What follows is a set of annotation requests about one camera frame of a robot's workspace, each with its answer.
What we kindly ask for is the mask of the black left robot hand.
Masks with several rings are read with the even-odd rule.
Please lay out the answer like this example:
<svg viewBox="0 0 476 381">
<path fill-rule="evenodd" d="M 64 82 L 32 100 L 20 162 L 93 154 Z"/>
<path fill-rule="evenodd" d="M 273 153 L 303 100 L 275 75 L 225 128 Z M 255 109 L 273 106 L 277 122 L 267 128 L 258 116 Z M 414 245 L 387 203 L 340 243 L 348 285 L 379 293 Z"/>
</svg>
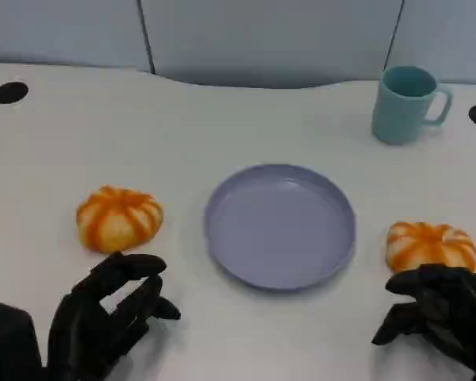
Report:
<svg viewBox="0 0 476 381">
<path fill-rule="evenodd" d="M 161 296 L 163 259 L 115 252 L 59 304 L 48 335 L 48 380 L 103 380 L 148 332 L 149 318 L 175 320 Z"/>
</svg>

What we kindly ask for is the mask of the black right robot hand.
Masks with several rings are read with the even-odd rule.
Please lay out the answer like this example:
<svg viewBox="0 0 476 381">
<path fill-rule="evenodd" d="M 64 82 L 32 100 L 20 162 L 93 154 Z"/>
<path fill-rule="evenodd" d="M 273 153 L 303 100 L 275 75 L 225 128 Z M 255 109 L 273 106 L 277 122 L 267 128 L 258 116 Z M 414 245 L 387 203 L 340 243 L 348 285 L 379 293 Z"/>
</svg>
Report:
<svg viewBox="0 0 476 381">
<path fill-rule="evenodd" d="M 392 275 L 385 289 L 412 302 L 392 305 L 372 339 L 383 346 L 400 335 L 421 335 L 476 380 L 476 273 L 466 267 L 423 264 Z"/>
</svg>

